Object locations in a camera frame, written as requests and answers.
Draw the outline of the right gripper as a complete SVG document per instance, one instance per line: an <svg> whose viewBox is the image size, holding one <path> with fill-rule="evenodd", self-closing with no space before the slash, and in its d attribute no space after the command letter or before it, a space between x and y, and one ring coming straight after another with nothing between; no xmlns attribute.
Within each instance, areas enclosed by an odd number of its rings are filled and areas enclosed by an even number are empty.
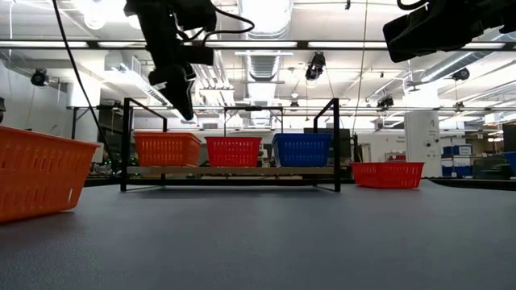
<svg viewBox="0 0 516 290"><path fill-rule="evenodd" d="M485 28L481 23L484 0L419 0L404 14L383 26L383 35L394 63L437 51L449 52L469 44Z"/></svg>

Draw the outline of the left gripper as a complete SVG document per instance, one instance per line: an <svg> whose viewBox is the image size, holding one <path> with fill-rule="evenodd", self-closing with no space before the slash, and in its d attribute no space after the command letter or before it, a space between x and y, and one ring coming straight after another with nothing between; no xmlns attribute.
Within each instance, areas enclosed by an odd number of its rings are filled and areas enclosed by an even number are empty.
<svg viewBox="0 0 516 290"><path fill-rule="evenodd" d="M158 90L182 115L190 121L194 117L191 89L196 80L192 66L168 68L173 64L214 63L214 50L200 45L184 45L177 38L175 24L145 27L146 49L154 61L155 70L149 73L152 87Z"/></svg>

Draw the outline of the red plastic basket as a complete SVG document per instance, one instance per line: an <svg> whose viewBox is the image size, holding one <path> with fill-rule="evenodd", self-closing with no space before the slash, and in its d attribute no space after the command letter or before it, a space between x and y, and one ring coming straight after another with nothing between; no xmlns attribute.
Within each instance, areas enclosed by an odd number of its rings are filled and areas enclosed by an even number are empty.
<svg viewBox="0 0 516 290"><path fill-rule="evenodd" d="M252 168L258 162L261 137L205 137L211 167Z"/></svg>
<svg viewBox="0 0 516 290"><path fill-rule="evenodd" d="M373 189L416 189L422 178L422 162L351 163L357 185Z"/></svg>

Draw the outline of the black metal shelf wooden board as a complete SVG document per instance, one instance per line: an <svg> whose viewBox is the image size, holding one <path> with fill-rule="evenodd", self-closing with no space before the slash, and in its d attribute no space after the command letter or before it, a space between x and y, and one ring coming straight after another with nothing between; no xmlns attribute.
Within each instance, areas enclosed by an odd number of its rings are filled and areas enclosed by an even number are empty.
<svg viewBox="0 0 516 290"><path fill-rule="evenodd" d="M148 106L132 98L125 98L123 104L123 145L122 165L119 177L120 191L125 193L129 185L148 186L313 186L322 189L324 184L332 184L334 193L341 190L340 165L340 108L339 100L332 98L314 117L313 133L318 135L318 120L331 111L334 127L333 166L331 168L258 168L258 167L178 167L153 166L131 167L128 165L131 139L131 122L135 107L142 108L163 121L162 132L168 131L168 120Z"/></svg>

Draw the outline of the black metal stand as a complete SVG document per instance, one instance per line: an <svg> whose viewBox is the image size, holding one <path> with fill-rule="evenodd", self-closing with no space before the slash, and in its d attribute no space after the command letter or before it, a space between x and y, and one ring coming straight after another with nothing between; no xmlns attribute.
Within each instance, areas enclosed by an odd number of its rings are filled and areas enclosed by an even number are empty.
<svg viewBox="0 0 516 290"><path fill-rule="evenodd" d="M259 111L269 111L271 113L271 116L273 116L280 124L281 124L281 133L284 133L284 116L285 116L285 110L283 106L224 106L223 107L223 136L227 137L227 122L232 118L230 116L227 117L228 111L233 111L235 114L238 113L240 110L247 111L247 112L259 112ZM279 111L281 116L278 118L275 114L273 114L273 111Z"/></svg>

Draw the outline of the white pillar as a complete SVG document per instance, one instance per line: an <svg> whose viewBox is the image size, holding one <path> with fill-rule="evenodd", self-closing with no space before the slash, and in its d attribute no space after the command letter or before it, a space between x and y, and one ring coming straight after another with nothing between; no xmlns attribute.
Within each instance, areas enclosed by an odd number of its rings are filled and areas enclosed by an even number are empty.
<svg viewBox="0 0 516 290"><path fill-rule="evenodd" d="M422 177L442 176L438 111L410 111L405 114L406 160L424 163Z"/></svg>

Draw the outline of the black background table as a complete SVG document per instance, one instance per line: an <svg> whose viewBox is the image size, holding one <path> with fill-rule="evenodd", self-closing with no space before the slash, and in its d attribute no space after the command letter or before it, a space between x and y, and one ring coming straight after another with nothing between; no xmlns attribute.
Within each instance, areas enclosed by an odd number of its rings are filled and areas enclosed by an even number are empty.
<svg viewBox="0 0 516 290"><path fill-rule="evenodd" d="M87 142L99 141L101 138L100 130L89 108L69 106L68 109L72 112L71 138ZM107 136L123 133L123 109L121 106L95 106L94 114L99 121L102 132Z"/></svg>

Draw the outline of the blue storage bin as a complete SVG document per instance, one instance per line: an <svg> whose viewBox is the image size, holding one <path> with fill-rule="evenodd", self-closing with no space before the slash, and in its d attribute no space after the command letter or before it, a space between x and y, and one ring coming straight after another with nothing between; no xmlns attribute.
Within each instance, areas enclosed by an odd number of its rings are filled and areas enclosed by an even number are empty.
<svg viewBox="0 0 516 290"><path fill-rule="evenodd" d="M472 175L472 162L468 157L455 156L441 160L443 176L463 177Z"/></svg>
<svg viewBox="0 0 516 290"><path fill-rule="evenodd" d="M443 148L443 155L446 156L456 156L456 155L472 155L472 145L470 144L462 144L462 145L453 145L446 146Z"/></svg>

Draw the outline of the grey-blue table mat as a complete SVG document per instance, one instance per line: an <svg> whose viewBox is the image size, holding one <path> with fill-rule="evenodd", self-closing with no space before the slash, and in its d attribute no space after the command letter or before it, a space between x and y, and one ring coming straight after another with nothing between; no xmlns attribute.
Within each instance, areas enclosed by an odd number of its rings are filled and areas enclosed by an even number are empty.
<svg viewBox="0 0 516 290"><path fill-rule="evenodd" d="M0 225L0 290L516 290L516 193L85 188Z"/></svg>

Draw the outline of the long silver ceiling duct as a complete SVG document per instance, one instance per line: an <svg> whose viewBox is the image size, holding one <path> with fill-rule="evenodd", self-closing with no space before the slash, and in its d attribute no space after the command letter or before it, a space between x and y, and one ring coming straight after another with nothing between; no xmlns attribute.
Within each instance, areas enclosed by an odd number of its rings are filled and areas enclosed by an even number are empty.
<svg viewBox="0 0 516 290"><path fill-rule="evenodd" d="M487 56L492 55L491 51L479 52L457 52L449 56L447 59L440 61L438 64L428 68L420 75L420 82L423 84L437 81L443 77L452 75L462 68L466 68Z"/></svg>

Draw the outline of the ribbed silver air duct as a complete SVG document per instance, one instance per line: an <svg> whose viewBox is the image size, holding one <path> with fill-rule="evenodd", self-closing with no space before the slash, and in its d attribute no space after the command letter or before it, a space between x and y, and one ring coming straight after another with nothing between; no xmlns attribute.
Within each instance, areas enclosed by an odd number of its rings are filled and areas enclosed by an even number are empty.
<svg viewBox="0 0 516 290"><path fill-rule="evenodd" d="M247 56L248 75L254 81L272 81L280 68L280 56Z"/></svg>

